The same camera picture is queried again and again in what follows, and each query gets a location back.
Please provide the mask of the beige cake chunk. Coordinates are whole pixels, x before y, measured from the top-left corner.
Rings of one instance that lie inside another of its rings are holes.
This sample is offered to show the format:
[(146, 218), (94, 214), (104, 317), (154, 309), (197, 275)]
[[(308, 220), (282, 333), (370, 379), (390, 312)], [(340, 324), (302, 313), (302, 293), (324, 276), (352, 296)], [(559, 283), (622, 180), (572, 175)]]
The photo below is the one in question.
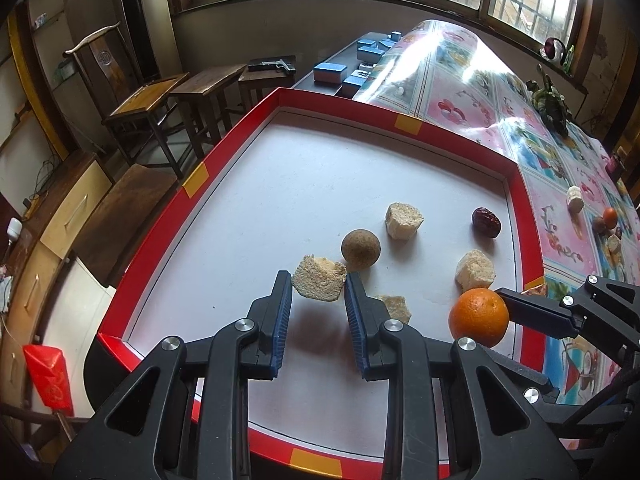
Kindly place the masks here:
[(622, 250), (622, 241), (617, 235), (611, 234), (606, 240), (606, 248), (608, 248), (608, 253), (614, 257)]
[(391, 318), (396, 318), (396, 320), (404, 324), (410, 322), (411, 311), (404, 296), (380, 295), (376, 296), (376, 299), (382, 301)]
[(386, 232), (393, 240), (410, 240), (423, 221), (420, 210), (410, 204), (391, 203), (386, 210)]

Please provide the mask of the beige cake cube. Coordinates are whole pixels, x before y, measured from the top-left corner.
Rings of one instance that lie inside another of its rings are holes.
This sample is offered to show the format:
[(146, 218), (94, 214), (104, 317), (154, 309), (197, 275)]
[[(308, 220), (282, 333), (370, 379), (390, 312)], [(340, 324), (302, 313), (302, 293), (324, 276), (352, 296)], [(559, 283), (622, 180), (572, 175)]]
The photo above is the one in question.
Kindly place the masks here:
[(343, 263), (324, 257), (305, 256), (292, 276), (292, 284), (300, 296), (332, 302), (341, 295), (346, 274)]

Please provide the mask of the colourful fruit pattern tablecloth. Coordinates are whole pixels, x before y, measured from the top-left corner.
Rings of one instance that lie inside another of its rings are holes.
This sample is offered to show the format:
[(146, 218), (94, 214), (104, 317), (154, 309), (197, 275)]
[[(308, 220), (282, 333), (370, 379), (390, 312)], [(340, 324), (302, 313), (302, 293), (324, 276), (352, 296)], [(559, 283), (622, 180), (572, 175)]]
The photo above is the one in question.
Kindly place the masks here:
[[(561, 299), (590, 274), (638, 284), (639, 219), (623, 183), (605, 170), (610, 156), (574, 124), (566, 139), (551, 132), (525, 82), (477, 34), (426, 20), (406, 34), (369, 34), (357, 41), (356, 55), (368, 74), (356, 100), (451, 130), (518, 164), (535, 216), (535, 254), (544, 265), (526, 290)], [(582, 190), (579, 214), (567, 210), (571, 185)], [(617, 226), (596, 235), (591, 220), (608, 207), (617, 212)], [(606, 248), (611, 234), (622, 241), (614, 257)]]

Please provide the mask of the dark red jujube date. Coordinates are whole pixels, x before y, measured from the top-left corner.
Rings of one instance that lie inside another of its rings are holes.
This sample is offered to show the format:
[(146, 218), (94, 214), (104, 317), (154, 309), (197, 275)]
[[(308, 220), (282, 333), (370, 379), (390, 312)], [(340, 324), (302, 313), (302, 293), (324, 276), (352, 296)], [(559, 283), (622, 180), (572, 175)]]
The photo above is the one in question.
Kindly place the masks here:
[(472, 212), (472, 226), (489, 238), (496, 238), (502, 228), (500, 219), (485, 207), (478, 207)]

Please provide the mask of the wooden cabinet drawers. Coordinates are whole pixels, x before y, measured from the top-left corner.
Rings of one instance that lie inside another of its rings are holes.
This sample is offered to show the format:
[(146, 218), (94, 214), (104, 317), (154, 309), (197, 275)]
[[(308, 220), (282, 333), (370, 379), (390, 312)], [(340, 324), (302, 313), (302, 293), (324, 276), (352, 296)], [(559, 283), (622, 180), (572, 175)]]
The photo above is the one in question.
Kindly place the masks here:
[(9, 258), (13, 278), (1, 343), (1, 401), (25, 400), (23, 347), (31, 344), (48, 296), (77, 235), (113, 181), (96, 155), (77, 152), (55, 170), (47, 191), (24, 223)]

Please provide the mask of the red tray box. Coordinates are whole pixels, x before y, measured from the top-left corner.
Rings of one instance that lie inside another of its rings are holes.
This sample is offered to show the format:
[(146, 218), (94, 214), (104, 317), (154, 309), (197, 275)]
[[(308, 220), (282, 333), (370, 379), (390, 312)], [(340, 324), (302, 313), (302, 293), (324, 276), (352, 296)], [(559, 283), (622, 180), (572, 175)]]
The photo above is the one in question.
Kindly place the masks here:
[(250, 449), (320, 476), (382, 471), (387, 386), (357, 370), (343, 278), (400, 297), (410, 324), (450, 341), (459, 261), (494, 284), (540, 285), (536, 222), (518, 165), (477, 140), (370, 104), (279, 89), (213, 148), (132, 259), (85, 365), (100, 404), (167, 336), (212, 336), (293, 278), (279, 375), (248, 387)]

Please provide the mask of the wooden chair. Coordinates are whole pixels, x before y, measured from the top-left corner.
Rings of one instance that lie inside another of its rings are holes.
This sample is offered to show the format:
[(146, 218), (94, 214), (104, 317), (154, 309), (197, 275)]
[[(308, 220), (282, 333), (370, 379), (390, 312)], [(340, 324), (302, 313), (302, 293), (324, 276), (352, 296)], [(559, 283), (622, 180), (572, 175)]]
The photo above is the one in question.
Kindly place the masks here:
[(157, 146), (162, 162), (149, 162), (149, 168), (169, 168), (177, 178), (192, 148), (179, 155), (169, 146), (169, 138), (183, 129), (183, 123), (171, 125), (178, 112), (172, 92), (189, 75), (182, 73), (144, 81), (134, 52), (128, 47), (122, 25), (115, 23), (90, 32), (63, 52), (72, 61), (90, 98), (98, 109), (101, 124), (115, 143), (122, 159), (129, 165), (137, 162), (146, 148)]

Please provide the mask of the dark jar with cork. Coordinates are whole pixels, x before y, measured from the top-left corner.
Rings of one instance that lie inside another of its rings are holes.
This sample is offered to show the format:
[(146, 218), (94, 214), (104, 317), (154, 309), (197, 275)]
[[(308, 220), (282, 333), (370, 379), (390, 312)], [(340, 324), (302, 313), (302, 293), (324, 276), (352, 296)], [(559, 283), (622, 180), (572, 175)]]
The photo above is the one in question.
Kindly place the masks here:
[(613, 181), (617, 181), (624, 172), (624, 165), (620, 156), (614, 153), (606, 162), (605, 170)]

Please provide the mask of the dark green leafy vegetable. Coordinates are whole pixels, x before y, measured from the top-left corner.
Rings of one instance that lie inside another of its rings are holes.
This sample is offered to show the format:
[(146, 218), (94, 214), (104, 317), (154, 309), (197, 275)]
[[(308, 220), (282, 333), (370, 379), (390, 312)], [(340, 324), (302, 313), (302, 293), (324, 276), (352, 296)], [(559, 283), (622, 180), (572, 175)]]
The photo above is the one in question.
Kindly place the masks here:
[(526, 88), (530, 93), (530, 102), (537, 111), (544, 125), (563, 139), (568, 137), (568, 125), (573, 121), (573, 114), (566, 105), (564, 96), (552, 84), (550, 76), (542, 66), (536, 66), (541, 81), (529, 79)]

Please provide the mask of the red paper bag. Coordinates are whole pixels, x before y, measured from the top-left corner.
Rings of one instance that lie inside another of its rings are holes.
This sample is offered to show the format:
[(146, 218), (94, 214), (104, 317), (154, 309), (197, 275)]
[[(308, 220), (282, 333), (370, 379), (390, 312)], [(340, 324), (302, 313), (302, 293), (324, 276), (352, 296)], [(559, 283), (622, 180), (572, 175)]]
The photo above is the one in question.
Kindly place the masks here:
[(42, 344), (25, 344), (23, 354), (30, 379), (42, 403), (51, 411), (73, 417), (70, 378), (63, 352)]

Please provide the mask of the orange tangerine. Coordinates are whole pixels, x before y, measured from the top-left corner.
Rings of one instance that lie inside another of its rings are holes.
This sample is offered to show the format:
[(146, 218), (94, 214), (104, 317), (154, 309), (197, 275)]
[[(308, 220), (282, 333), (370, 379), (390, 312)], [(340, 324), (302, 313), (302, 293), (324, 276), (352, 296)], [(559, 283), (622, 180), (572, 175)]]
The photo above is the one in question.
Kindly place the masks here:
[(617, 212), (613, 207), (605, 208), (602, 219), (608, 230), (614, 230), (618, 223)]
[(506, 303), (488, 288), (471, 288), (464, 292), (451, 307), (448, 318), (454, 339), (469, 337), (488, 348), (502, 341), (509, 322)]

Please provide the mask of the green bottle on sill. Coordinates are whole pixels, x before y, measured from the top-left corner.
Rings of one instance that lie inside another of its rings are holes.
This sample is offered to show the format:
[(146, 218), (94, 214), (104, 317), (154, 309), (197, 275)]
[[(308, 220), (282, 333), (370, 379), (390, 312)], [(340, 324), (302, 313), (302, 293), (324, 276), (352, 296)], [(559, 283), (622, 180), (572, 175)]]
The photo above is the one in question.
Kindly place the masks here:
[(572, 44), (565, 52), (564, 61), (563, 61), (563, 70), (567, 76), (572, 74), (572, 65), (574, 62), (575, 56), (575, 46)]

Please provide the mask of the black toy pistol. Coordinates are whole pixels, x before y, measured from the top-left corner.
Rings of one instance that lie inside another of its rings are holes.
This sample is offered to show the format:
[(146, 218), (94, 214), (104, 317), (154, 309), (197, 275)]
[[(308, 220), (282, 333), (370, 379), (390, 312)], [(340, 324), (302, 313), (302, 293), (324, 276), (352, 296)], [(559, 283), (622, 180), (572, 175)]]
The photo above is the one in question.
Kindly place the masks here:
[(249, 72), (266, 72), (275, 70), (282, 74), (291, 76), (296, 73), (295, 65), (284, 58), (274, 58), (273, 60), (253, 60), (247, 64)]

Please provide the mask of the beige cake piece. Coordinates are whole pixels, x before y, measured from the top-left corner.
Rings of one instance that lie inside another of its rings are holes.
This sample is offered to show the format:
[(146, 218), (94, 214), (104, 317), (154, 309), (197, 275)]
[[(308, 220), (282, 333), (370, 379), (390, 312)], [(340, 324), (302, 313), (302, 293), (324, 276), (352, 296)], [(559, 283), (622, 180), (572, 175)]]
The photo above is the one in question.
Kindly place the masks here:
[(488, 288), (496, 278), (494, 264), (478, 249), (467, 252), (458, 262), (454, 279), (462, 292), (473, 288)]

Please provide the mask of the beige cake block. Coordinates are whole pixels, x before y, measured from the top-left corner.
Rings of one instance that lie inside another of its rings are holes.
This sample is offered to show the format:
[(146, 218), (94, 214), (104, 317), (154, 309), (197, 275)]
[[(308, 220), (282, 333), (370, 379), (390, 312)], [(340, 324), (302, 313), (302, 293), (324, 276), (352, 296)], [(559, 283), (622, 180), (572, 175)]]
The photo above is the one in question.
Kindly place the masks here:
[(571, 185), (566, 191), (566, 206), (570, 214), (579, 214), (584, 208), (582, 190), (577, 185)]

